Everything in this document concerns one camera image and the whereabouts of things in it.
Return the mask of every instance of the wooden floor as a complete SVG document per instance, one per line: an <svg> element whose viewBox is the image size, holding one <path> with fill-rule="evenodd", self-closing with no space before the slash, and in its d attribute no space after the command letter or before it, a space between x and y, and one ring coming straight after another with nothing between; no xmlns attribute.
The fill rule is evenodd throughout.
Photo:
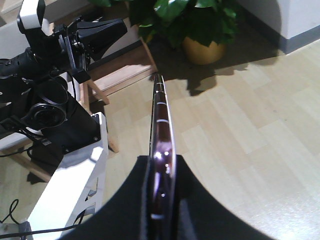
<svg viewBox="0 0 320 240"><path fill-rule="evenodd" d="M176 152L246 222L279 240L319 240L320 41L289 55L256 54L233 65L231 56L198 68L175 62L177 70L187 66L202 79L188 78L183 70L164 74ZM158 64L169 65L170 59ZM109 153L105 201L136 157L148 154L152 88L145 78L109 96L109 135L120 152ZM30 185L26 175L1 159L0 219L15 198L17 220L32 210L45 184Z"/></svg>

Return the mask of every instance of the green leaf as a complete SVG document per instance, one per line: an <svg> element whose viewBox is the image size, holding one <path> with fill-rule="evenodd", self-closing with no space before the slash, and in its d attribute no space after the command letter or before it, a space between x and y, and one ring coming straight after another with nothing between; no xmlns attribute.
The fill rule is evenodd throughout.
<svg viewBox="0 0 320 240"><path fill-rule="evenodd" d="M223 11L224 11L224 13L225 13L228 17L230 17L230 18L232 18L232 19L235 19L236 16L237 16L237 13L236 13L233 9L231 9L231 8L225 7L225 8L223 9Z"/></svg>
<svg viewBox="0 0 320 240"><path fill-rule="evenodd" d="M150 19L154 19L157 15L154 12L154 3L152 0L133 0L129 2L129 18L131 25L149 24Z"/></svg>
<svg viewBox="0 0 320 240"><path fill-rule="evenodd" d="M111 7L111 2L109 0L88 0L88 1L100 7Z"/></svg>
<svg viewBox="0 0 320 240"><path fill-rule="evenodd" d="M153 8L164 22L172 22L181 14L188 2L189 0L157 0Z"/></svg>
<svg viewBox="0 0 320 240"><path fill-rule="evenodd" d="M217 15L212 8L194 8L187 16L188 36L202 45L209 46L217 34Z"/></svg>
<svg viewBox="0 0 320 240"><path fill-rule="evenodd" d="M215 11L218 10L217 8L217 0L197 0L195 7L196 8L213 8Z"/></svg>
<svg viewBox="0 0 320 240"><path fill-rule="evenodd" d="M184 18L179 17L166 27L162 34L169 40L171 46L176 48L183 42L187 33L188 26L186 25L186 21Z"/></svg>

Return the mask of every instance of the electrical cord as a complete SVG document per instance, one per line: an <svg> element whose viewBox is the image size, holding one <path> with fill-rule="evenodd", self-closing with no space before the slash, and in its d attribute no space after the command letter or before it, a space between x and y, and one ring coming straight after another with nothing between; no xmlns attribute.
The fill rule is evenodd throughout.
<svg viewBox="0 0 320 240"><path fill-rule="evenodd" d="M74 97L74 99L77 99L77 93L76 93L76 86L75 86L75 80L74 80L74 78L72 77L72 75L70 74L70 72L66 72L68 75L69 75L69 77L71 78L71 82L72 82L72 87L73 87L73 97Z"/></svg>
<svg viewBox="0 0 320 240"><path fill-rule="evenodd" d="M19 203L19 199L15 199L12 201L10 207L9 207L9 214L3 219L0 220L0 224L2 224L5 220L7 220L7 218L11 218L11 220L15 223L15 224L19 224L18 221L14 218L14 216L12 216L12 213L14 212L14 210L16 209L16 207L18 206Z"/></svg>
<svg viewBox="0 0 320 240"><path fill-rule="evenodd" d="M74 229L78 225L71 225L66 226L62 228L54 228L54 229L46 229L46 230L38 230L38 231L26 231L26 232L17 232L17 233L9 233L9 234L3 234L0 235L0 239L6 239L6 238L15 238L15 237L25 237L28 235L34 235L34 234L46 234L46 233L53 233L53 232L62 232L69 229Z"/></svg>
<svg viewBox="0 0 320 240"><path fill-rule="evenodd" d="M12 155L16 155L16 154L22 154L23 152L28 152L32 149L33 147L29 147L29 148L26 148L26 149L23 149L23 150L20 150L20 151L15 151L15 152L12 152L12 153L8 153L8 154L5 154L5 155L0 155L0 158L5 158L5 157L10 157Z"/></svg>
<svg viewBox="0 0 320 240"><path fill-rule="evenodd" d="M15 199L12 201L10 208L9 208L9 214L3 219L0 220L0 224L2 224L5 220L7 220L9 217L11 218L11 220L19 225L20 223L14 218L14 216L12 215L12 213L14 212L14 210L16 209L16 207L18 206L19 203L19 199ZM33 234L45 234L45 233L53 233L53 232L61 232L61 231L65 231L65 230L69 230L69 229L73 229L75 227L77 227L79 224L77 225L71 225L71 226L67 226L67 227L62 227L62 228L53 228L53 229L46 229L46 230L38 230L38 231L26 231L26 232L17 232L17 233L9 233L9 234L3 234L0 235L0 239L6 239L6 238L15 238L15 237L25 237L28 235L33 235Z"/></svg>

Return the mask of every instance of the wooden stool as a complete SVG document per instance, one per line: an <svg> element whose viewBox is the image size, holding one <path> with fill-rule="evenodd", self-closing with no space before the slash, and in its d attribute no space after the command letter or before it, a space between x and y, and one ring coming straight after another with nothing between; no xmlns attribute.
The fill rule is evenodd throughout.
<svg viewBox="0 0 320 240"><path fill-rule="evenodd" d="M104 94L103 91L100 90L100 88L95 84L94 81L91 79L88 81L85 81L80 85L80 101L79 103L82 105L82 107L89 113L92 114L90 111L90 101L89 101L89 88L94 90L100 100L104 102L105 105L110 104L110 101L108 97ZM118 153L119 149L117 145L114 143L114 141L111 139L110 136L108 138L108 147L110 150L112 150L114 153Z"/></svg>

